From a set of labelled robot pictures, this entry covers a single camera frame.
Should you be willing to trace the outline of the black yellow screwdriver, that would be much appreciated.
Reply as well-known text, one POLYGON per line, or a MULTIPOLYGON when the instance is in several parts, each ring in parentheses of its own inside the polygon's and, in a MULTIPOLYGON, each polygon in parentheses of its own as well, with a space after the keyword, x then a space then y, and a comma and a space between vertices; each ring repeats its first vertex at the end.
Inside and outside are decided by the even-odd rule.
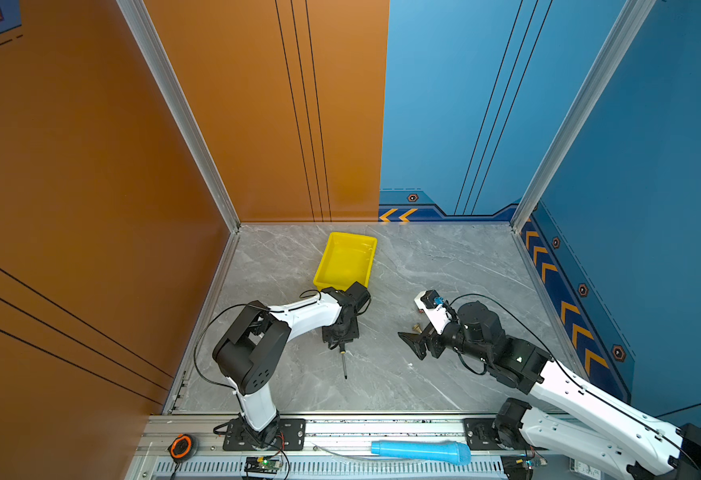
POLYGON ((342 375, 344 375, 344 380, 348 380, 348 365, 346 365, 346 344, 338 344, 338 351, 340 351, 340 364, 342 364, 342 375))

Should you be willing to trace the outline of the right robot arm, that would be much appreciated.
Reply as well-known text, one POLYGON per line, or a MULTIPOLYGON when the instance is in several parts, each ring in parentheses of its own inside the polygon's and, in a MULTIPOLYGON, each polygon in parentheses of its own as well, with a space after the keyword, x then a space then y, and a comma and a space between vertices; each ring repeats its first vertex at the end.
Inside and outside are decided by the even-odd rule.
POLYGON ((574 417, 560 420, 528 401, 510 398, 493 432, 498 446, 544 449, 586 463, 615 479, 701 479, 701 428, 676 426, 646 414, 564 366, 544 346, 506 334, 500 317, 480 301, 454 307, 435 290, 419 293, 428 317, 420 333, 400 333, 419 359, 455 352, 528 398, 574 417))

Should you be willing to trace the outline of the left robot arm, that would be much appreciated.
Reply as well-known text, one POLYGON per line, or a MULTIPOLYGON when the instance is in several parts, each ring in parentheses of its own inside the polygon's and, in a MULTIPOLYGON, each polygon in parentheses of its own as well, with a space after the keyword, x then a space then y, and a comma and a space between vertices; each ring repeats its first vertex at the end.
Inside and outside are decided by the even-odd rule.
POLYGON ((346 346, 360 337, 359 317, 370 302, 368 288, 355 282, 346 290, 324 288, 291 304, 254 301, 242 308, 214 346, 212 360, 236 394, 238 423, 246 441, 258 449, 282 445, 280 413, 268 382, 286 344, 320 331, 328 349, 344 354, 346 346))

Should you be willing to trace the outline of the yellow plastic bin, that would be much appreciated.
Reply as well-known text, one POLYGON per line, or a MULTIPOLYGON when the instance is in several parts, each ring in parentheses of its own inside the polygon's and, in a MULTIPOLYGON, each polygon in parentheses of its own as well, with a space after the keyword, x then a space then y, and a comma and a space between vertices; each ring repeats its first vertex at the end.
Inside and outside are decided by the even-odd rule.
POLYGON ((347 290, 355 283, 368 287, 377 246, 378 239, 372 236, 332 232, 314 276, 314 287, 347 290))

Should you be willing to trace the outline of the cyan plastic cylinder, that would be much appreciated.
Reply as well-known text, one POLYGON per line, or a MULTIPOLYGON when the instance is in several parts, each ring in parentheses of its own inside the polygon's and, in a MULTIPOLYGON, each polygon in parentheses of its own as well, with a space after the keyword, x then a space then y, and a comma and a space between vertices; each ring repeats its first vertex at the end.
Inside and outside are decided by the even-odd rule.
POLYGON ((472 461, 470 447, 460 442, 429 443, 378 440, 372 442, 371 452, 378 456, 438 461, 458 466, 466 466, 472 461))

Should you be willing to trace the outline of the right green circuit board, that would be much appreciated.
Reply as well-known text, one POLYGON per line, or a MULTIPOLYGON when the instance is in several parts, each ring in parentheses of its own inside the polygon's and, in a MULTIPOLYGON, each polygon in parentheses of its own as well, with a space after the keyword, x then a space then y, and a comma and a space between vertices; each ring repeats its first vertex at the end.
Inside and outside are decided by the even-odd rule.
POLYGON ((504 456, 502 464, 508 480, 532 480, 537 469, 533 460, 524 457, 504 456))

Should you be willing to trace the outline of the green circuit board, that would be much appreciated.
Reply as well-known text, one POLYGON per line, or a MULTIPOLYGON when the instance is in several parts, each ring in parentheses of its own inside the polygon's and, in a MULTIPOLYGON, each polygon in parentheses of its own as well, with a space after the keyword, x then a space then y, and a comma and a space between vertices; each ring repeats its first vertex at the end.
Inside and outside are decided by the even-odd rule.
POLYGON ((254 457, 250 456, 246 458, 244 462, 244 476, 246 477, 262 477, 262 476, 276 476, 284 467, 284 461, 280 457, 268 456, 268 457, 254 457))
POLYGON ((502 464, 508 480, 532 480, 537 469, 533 460, 524 457, 504 456, 502 464))

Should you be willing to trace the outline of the left green circuit board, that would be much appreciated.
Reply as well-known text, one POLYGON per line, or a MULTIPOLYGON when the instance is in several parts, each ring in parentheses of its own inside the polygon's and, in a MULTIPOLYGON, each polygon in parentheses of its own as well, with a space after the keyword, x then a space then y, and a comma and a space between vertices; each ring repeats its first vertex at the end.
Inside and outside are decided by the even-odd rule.
POLYGON ((250 456, 246 458, 244 462, 244 476, 246 477, 262 477, 262 476, 276 476, 284 467, 284 461, 280 457, 268 456, 268 457, 254 457, 250 456))

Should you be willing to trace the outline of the white desk clock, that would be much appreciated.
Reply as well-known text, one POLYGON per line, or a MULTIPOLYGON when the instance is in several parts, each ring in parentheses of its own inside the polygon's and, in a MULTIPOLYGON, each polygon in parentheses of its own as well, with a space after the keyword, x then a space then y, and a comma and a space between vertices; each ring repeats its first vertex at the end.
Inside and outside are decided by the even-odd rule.
POLYGON ((569 461, 569 472, 586 480, 601 480, 603 476, 601 470, 574 459, 569 461))

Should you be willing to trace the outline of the orange black tape measure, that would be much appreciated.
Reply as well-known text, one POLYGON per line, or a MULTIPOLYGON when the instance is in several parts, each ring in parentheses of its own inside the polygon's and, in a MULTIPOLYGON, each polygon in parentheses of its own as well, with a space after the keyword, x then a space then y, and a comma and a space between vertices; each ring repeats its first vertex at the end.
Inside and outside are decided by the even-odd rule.
POLYGON ((180 434, 168 446, 168 454, 176 464, 182 464, 192 459, 198 452, 198 439, 192 434, 180 434))

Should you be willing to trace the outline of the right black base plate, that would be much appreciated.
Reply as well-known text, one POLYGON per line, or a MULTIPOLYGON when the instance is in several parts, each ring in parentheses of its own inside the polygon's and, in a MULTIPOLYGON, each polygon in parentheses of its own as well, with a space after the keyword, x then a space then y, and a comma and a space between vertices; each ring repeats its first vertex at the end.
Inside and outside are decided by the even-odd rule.
POLYGON ((499 438, 491 418, 465 418, 463 420, 466 444, 471 451, 502 451, 499 438))

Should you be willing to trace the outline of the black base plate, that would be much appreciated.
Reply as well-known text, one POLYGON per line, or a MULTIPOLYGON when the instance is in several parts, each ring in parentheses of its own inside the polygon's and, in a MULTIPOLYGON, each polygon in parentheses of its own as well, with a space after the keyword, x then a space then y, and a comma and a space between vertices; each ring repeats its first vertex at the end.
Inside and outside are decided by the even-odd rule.
POLYGON ((230 452, 254 450, 302 451, 306 437, 306 420, 277 417, 264 430, 256 431, 244 418, 236 418, 226 426, 222 450, 230 452))
POLYGON ((502 451, 499 438, 491 418, 465 418, 463 420, 466 444, 471 451, 502 451))

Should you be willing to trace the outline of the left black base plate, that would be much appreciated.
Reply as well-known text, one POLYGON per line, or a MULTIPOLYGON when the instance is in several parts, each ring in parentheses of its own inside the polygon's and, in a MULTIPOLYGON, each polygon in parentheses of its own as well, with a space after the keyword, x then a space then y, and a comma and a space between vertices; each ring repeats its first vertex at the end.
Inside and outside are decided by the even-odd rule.
POLYGON ((236 418, 226 426, 222 450, 230 452, 254 450, 302 451, 306 437, 306 420, 277 417, 264 430, 256 431, 244 418, 236 418))

